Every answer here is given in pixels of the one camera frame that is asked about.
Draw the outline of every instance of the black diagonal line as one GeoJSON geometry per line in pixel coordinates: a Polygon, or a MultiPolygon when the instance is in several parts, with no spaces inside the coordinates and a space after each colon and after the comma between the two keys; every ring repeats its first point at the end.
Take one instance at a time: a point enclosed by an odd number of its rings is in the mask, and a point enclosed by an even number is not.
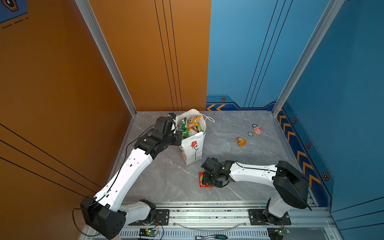
{"type": "Polygon", "coordinates": [[[156,16],[157,16],[157,23],[159,24],[159,32],[160,32],[161,46],[163,47],[164,62],[166,63],[166,71],[167,71],[167,78],[168,78],[168,85],[169,85],[170,99],[171,99],[171,101],[172,101],[172,107],[173,107],[173,110],[175,110],[175,107],[173,106],[172,91],[170,90],[170,82],[169,82],[169,76],[168,76],[168,68],[167,68],[166,54],[165,54],[165,52],[164,52],[163,38],[161,37],[159,15],[158,15],[158,13],[157,13],[156,1],[153,0],[153,2],[155,3],[156,16]]]}
{"type": "Polygon", "coordinates": [[[2,143],[4,143],[4,144],[6,144],[6,145],[8,145],[8,146],[10,146],[11,148],[15,149],[16,151],[19,151],[19,152],[21,152],[22,154],[26,155],[27,157],[29,157],[29,158],[31,158],[31,159],[33,159],[33,160],[37,161],[38,163],[41,163],[41,164],[43,164],[43,165],[44,165],[44,166],[46,166],[47,168],[54,170],[55,172],[57,172],[57,173],[59,173],[59,174],[63,175],[64,177],[66,177],[66,178],[68,178],[68,179],[70,179],[70,180],[74,181],[75,183],[78,183],[78,184],[80,184],[81,186],[85,187],[86,189],[89,189],[89,190],[91,190],[92,192],[96,193],[94,190],[92,190],[92,189],[90,189],[90,188],[88,188],[88,187],[86,187],[86,186],[82,185],[81,183],[79,183],[79,182],[77,182],[77,181],[73,180],[72,178],[70,178],[70,177],[68,177],[68,176],[66,176],[66,175],[64,175],[64,174],[62,174],[61,172],[59,172],[59,171],[57,171],[57,170],[53,169],[52,167],[50,167],[50,166],[48,166],[48,165],[46,165],[46,164],[44,164],[44,163],[40,162],[40,161],[39,161],[39,160],[37,160],[36,158],[33,158],[33,157],[31,157],[30,155],[26,154],[25,152],[23,152],[23,151],[21,151],[21,150],[19,150],[19,149],[15,148],[15,147],[13,147],[12,145],[10,145],[10,144],[8,144],[8,143],[4,142],[3,140],[1,140],[1,139],[0,139],[0,142],[2,142],[2,143]]]}
{"type": "Polygon", "coordinates": [[[273,56],[273,52],[275,51],[275,48],[276,48],[276,45],[277,45],[277,41],[279,41],[279,37],[280,37],[281,31],[283,30],[283,27],[284,27],[284,23],[285,23],[285,20],[287,19],[287,16],[288,16],[289,10],[291,9],[291,6],[292,6],[292,2],[293,2],[293,0],[291,1],[291,5],[290,5],[290,6],[289,6],[289,8],[288,8],[288,12],[287,12],[287,15],[285,16],[285,19],[284,19],[283,25],[282,25],[282,27],[281,27],[281,29],[280,29],[280,32],[279,32],[279,36],[277,37],[277,40],[276,40],[275,46],[273,47],[273,51],[272,51],[272,54],[271,54],[271,58],[269,59],[268,65],[266,66],[266,69],[265,69],[265,72],[264,72],[264,75],[263,75],[262,81],[261,81],[261,83],[260,83],[259,89],[257,90],[257,94],[256,94],[256,97],[255,97],[255,99],[254,99],[254,101],[253,101],[253,104],[252,104],[252,106],[255,104],[255,101],[256,101],[257,95],[259,94],[259,91],[260,91],[260,87],[261,87],[261,86],[262,86],[262,84],[263,84],[263,80],[264,80],[264,77],[265,77],[265,73],[266,73],[266,71],[268,70],[268,67],[269,67],[269,63],[271,62],[271,59],[272,59],[272,56],[273,56]]]}
{"type": "MultiPolygon", "coordinates": [[[[64,187],[63,185],[58,184],[57,182],[54,182],[54,181],[52,181],[52,180],[49,180],[48,178],[43,177],[43,176],[41,176],[41,175],[39,175],[39,174],[37,174],[37,173],[35,173],[35,172],[32,172],[31,170],[28,170],[28,169],[26,169],[26,168],[24,168],[24,167],[22,167],[22,166],[20,166],[20,165],[17,165],[16,163],[13,163],[13,162],[11,162],[11,161],[9,161],[9,160],[3,158],[3,157],[0,157],[0,158],[3,159],[3,160],[6,161],[6,162],[9,162],[9,163],[15,165],[15,166],[18,166],[19,168],[22,168],[22,169],[24,169],[24,170],[27,170],[27,171],[30,172],[30,173],[33,173],[34,175],[37,175],[37,176],[39,176],[39,177],[42,177],[42,178],[44,178],[45,180],[48,180],[48,181],[50,181],[50,182],[53,182],[54,184],[57,184],[57,185],[59,185],[59,186],[61,186],[61,187],[64,187]]],[[[85,197],[83,194],[80,194],[80,193],[78,193],[78,192],[76,192],[76,191],[74,191],[74,190],[72,190],[72,189],[69,189],[69,188],[67,188],[67,187],[64,187],[64,188],[65,188],[65,189],[68,189],[69,191],[72,191],[72,192],[74,192],[74,193],[77,193],[77,194],[79,194],[80,196],[85,197]]]]}
{"type": "Polygon", "coordinates": [[[355,204],[355,205],[352,205],[352,206],[349,206],[349,207],[345,207],[345,208],[343,208],[343,209],[339,209],[339,210],[333,211],[333,212],[331,212],[331,213],[338,212],[338,211],[341,211],[341,210],[344,210],[344,209],[348,209],[348,208],[350,208],[350,207],[356,207],[356,206],[358,206],[358,205],[366,204],[366,203],[368,203],[368,202],[373,202],[373,201],[380,200],[380,199],[383,199],[383,198],[384,198],[384,197],[379,197],[379,198],[376,198],[376,199],[372,199],[372,200],[369,200],[369,201],[366,201],[366,202],[362,202],[362,203],[355,204]]]}
{"type": "Polygon", "coordinates": [[[175,30],[174,30],[174,28],[173,28],[172,7],[170,6],[170,0],[169,0],[169,9],[170,9],[170,19],[171,19],[171,21],[172,21],[173,43],[175,44],[175,56],[176,56],[177,79],[178,79],[178,81],[179,81],[179,92],[180,92],[181,110],[183,110],[183,101],[181,100],[181,87],[180,87],[180,77],[179,77],[179,66],[178,66],[178,64],[177,64],[175,30]]]}
{"type": "Polygon", "coordinates": [[[251,96],[251,98],[250,98],[250,100],[249,100],[248,107],[249,107],[249,105],[251,104],[253,94],[255,93],[255,89],[256,89],[256,86],[257,86],[257,82],[259,81],[259,77],[260,77],[260,74],[261,74],[261,72],[262,72],[262,69],[263,69],[263,66],[264,66],[264,63],[265,63],[265,59],[266,59],[266,57],[267,57],[267,55],[268,55],[268,52],[269,52],[269,47],[271,46],[271,43],[272,43],[272,40],[273,40],[273,36],[275,35],[275,31],[276,31],[277,25],[279,24],[279,20],[280,20],[280,17],[281,17],[281,13],[283,12],[285,2],[286,2],[286,0],[284,0],[284,4],[283,4],[283,7],[281,8],[279,18],[277,19],[277,23],[276,23],[276,26],[275,26],[275,30],[273,31],[273,34],[272,34],[272,37],[271,37],[271,41],[269,42],[268,49],[267,49],[267,51],[266,51],[266,54],[265,54],[265,58],[264,58],[262,67],[260,68],[259,76],[257,77],[257,81],[256,81],[256,84],[255,84],[255,87],[253,88],[252,96],[251,96]]]}
{"type": "Polygon", "coordinates": [[[177,110],[179,110],[179,103],[178,103],[178,101],[177,101],[177,94],[176,94],[175,75],[173,74],[172,56],[171,56],[171,54],[170,54],[169,37],[168,37],[168,28],[167,28],[167,20],[166,20],[166,11],[164,10],[164,0],[162,0],[161,2],[163,3],[164,21],[166,22],[166,31],[167,31],[167,40],[168,40],[168,49],[169,49],[170,67],[171,67],[171,69],[172,69],[173,86],[175,87],[176,106],[177,106],[177,110]]]}
{"type": "Polygon", "coordinates": [[[257,60],[257,64],[256,64],[256,67],[255,67],[255,71],[253,72],[252,81],[251,81],[251,84],[249,85],[249,89],[248,89],[247,97],[245,98],[244,108],[245,108],[245,104],[247,103],[247,99],[248,99],[249,91],[251,90],[251,87],[252,87],[253,78],[255,77],[255,73],[256,73],[257,66],[259,65],[259,61],[260,61],[260,57],[261,57],[262,52],[263,52],[263,48],[264,48],[264,44],[265,44],[265,40],[266,40],[266,37],[267,37],[268,32],[269,32],[269,27],[271,26],[272,19],[273,19],[273,15],[275,14],[275,10],[276,10],[276,6],[277,6],[277,2],[278,2],[278,0],[276,1],[276,5],[275,5],[275,8],[274,8],[273,13],[272,13],[271,21],[269,22],[268,30],[266,31],[265,38],[264,38],[264,42],[263,42],[263,46],[262,46],[262,49],[261,49],[261,51],[260,51],[259,59],[257,60]]]}
{"type": "Polygon", "coordinates": [[[10,130],[9,128],[7,128],[6,126],[4,126],[3,124],[0,123],[0,126],[6,128],[8,131],[10,131],[11,133],[15,134],[16,136],[18,136],[19,138],[23,139],[24,141],[26,141],[27,143],[31,144],[32,146],[34,146],[35,148],[39,149],[40,151],[42,151],[43,153],[45,153],[46,155],[50,156],[51,158],[55,159],[56,161],[58,161],[59,163],[61,163],[62,165],[66,166],[67,168],[71,169],[72,171],[74,171],[75,173],[79,174],[80,176],[82,176],[83,178],[87,179],[88,181],[92,182],[94,185],[100,187],[99,185],[97,185],[96,183],[94,183],[93,181],[89,180],[88,178],[86,178],[85,176],[81,175],[80,173],[78,173],[77,171],[75,171],[74,169],[72,169],[71,167],[69,167],[68,165],[66,165],[65,163],[59,161],[57,158],[53,157],[52,155],[48,154],[47,152],[45,152],[44,150],[42,150],[41,148],[39,148],[38,146],[34,145],[33,143],[31,143],[30,141],[26,140],[25,138],[23,138],[22,136],[20,136],[19,134],[15,133],[14,131],[10,130]]]}
{"type": "Polygon", "coordinates": [[[344,219],[336,220],[335,222],[338,222],[338,221],[344,221],[344,220],[351,219],[351,218],[355,218],[355,217],[362,217],[362,216],[366,216],[366,215],[377,214],[377,213],[379,213],[379,212],[384,212],[384,210],[377,211],[377,212],[371,212],[371,213],[368,213],[368,214],[362,214],[362,215],[359,215],[359,216],[354,216],[354,217],[344,218],[344,219]]]}
{"type": "Polygon", "coordinates": [[[348,229],[354,229],[354,228],[361,228],[361,227],[370,227],[370,226],[376,226],[376,225],[381,225],[381,224],[384,224],[384,222],[376,223],[376,224],[371,224],[371,225],[365,225],[365,226],[359,226],[359,227],[350,227],[350,228],[345,228],[345,229],[339,229],[339,231],[341,231],[341,230],[348,230],[348,229]]]}

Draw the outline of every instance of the table surface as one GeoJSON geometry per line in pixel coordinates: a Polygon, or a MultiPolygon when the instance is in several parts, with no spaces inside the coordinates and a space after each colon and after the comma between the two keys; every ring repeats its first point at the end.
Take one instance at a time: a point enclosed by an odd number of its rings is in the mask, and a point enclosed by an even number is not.
{"type": "MultiPolygon", "coordinates": [[[[238,160],[241,163],[254,165],[271,165],[284,160],[295,166],[292,158],[287,157],[280,142],[271,113],[267,111],[201,111],[201,113],[215,120],[215,122],[207,121],[202,159],[186,165],[179,149],[176,146],[169,146],[144,169],[123,203],[133,203],[140,199],[147,199],[154,203],[266,201],[277,194],[277,191],[270,186],[244,181],[230,182],[223,188],[200,188],[199,172],[203,171],[200,166],[207,157],[215,157],[220,162],[238,160]],[[248,136],[248,132],[253,131],[254,123],[262,128],[263,133],[248,136]],[[242,137],[247,143],[240,147],[236,141],[237,137],[242,137]]],[[[167,115],[168,112],[165,111],[138,112],[131,123],[124,146],[137,138],[146,128],[155,124],[159,116],[167,115]]],[[[132,149],[133,144],[128,147],[128,152],[132,149]]],[[[123,163],[124,154],[125,149],[118,161],[118,166],[123,163]]]]}

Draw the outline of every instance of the orange wall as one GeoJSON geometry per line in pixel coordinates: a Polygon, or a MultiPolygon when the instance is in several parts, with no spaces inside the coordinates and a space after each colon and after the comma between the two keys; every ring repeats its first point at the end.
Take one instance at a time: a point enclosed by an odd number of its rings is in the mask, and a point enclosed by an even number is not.
{"type": "Polygon", "coordinates": [[[91,0],[138,111],[205,110],[209,0],[91,0]]]}
{"type": "MultiPolygon", "coordinates": [[[[0,63],[0,123],[103,186],[131,116],[76,3],[28,1],[27,14],[0,24],[0,63]]],[[[93,191],[100,189],[2,126],[0,139],[93,191]]],[[[0,157],[94,195],[3,142],[0,157]]],[[[3,159],[0,169],[2,239],[79,237],[71,211],[81,195],[3,159]]],[[[79,212],[76,221],[82,228],[79,212]]]]}

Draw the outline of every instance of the black mounting plate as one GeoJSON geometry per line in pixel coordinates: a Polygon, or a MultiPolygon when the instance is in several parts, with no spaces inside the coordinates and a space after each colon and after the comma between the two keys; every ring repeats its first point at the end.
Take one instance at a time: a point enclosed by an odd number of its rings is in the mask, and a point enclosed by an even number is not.
{"type": "MultiPolygon", "coordinates": [[[[156,209],[155,213],[156,213],[155,216],[159,217],[159,222],[161,223],[161,225],[167,226],[169,221],[169,209],[156,209]]],[[[144,224],[144,221],[136,221],[129,225],[130,226],[152,226],[156,224],[157,224],[156,221],[153,221],[153,223],[151,223],[150,225],[144,224]]]]}
{"type": "MultiPolygon", "coordinates": [[[[264,209],[248,209],[251,225],[270,225],[264,221],[263,211],[264,209]]],[[[289,218],[288,212],[284,214],[282,223],[284,225],[291,225],[291,219],[289,218]]]]}

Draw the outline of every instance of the yellow arrow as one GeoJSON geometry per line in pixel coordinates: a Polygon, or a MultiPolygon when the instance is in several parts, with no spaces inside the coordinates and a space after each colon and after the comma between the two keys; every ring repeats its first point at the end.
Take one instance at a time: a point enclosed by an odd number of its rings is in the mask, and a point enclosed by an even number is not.
{"type": "Polygon", "coordinates": [[[280,116],[280,125],[281,125],[281,119],[282,118],[286,118],[286,116],[283,116],[283,115],[280,116]]]}
{"type": "Polygon", "coordinates": [[[213,107],[213,106],[215,106],[215,105],[216,105],[216,104],[212,104],[211,106],[209,106],[209,107],[207,108],[207,110],[208,110],[208,111],[212,111],[212,110],[211,110],[211,107],[213,107]]]}
{"type": "Polygon", "coordinates": [[[304,156],[304,157],[307,157],[307,155],[306,155],[305,153],[300,152],[300,151],[297,151],[297,161],[298,161],[298,162],[300,162],[300,161],[299,161],[299,157],[300,157],[300,155],[302,155],[302,156],[304,156]]]}
{"type": "Polygon", "coordinates": [[[284,123],[283,126],[284,126],[283,132],[285,133],[285,127],[290,127],[291,125],[289,125],[288,123],[284,123]]]}
{"type": "Polygon", "coordinates": [[[290,131],[288,131],[288,142],[289,142],[289,136],[290,135],[294,135],[294,136],[296,136],[296,134],[294,133],[294,132],[290,132],[290,131]]]}
{"type": "Polygon", "coordinates": [[[221,107],[224,107],[224,106],[225,106],[225,104],[223,104],[223,105],[221,105],[220,107],[216,108],[216,110],[217,110],[217,111],[221,111],[220,108],[221,108],[221,107]]]}
{"type": "Polygon", "coordinates": [[[310,174],[310,187],[311,187],[311,188],[312,188],[312,180],[315,180],[316,182],[318,182],[319,184],[321,184],[321,182],[320,182],[319,179],[315,178],[314,176],[312,176],[312,175],[310,174]]]}
{"type": "Polygon", "coordinates": [[[305,175],[305,167],[309,167],[310,169],[313,170],[313,167],[312,167],[311,165],[309,165],[309,164],[306,163],[306,162],[303,162],[303,173],[304,173],[304,175],[305,175]]]}

